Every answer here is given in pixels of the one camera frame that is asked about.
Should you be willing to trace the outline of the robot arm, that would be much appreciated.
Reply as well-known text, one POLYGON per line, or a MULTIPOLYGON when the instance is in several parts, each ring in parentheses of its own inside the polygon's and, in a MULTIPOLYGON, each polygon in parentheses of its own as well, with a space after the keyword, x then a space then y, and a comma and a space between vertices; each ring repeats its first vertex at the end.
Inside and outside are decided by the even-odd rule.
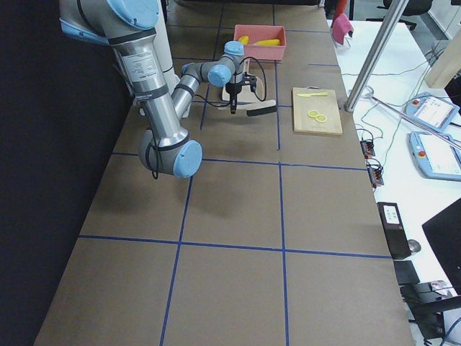
POLYGON ((64 34, 73 39, 108 45, 121 73, 148 119, 139 158, 154 177, 170 174, 187 178, 202 162, 202 147, 190 139, 180 120, 200 84, 223 87, 235 112, 244 85, 256 88, 255 76, 244 71, 244 46, 225 44, 216 61, 189 63, 180 76, 172 71, 164 16, 158 1, 60 1, 64 34))

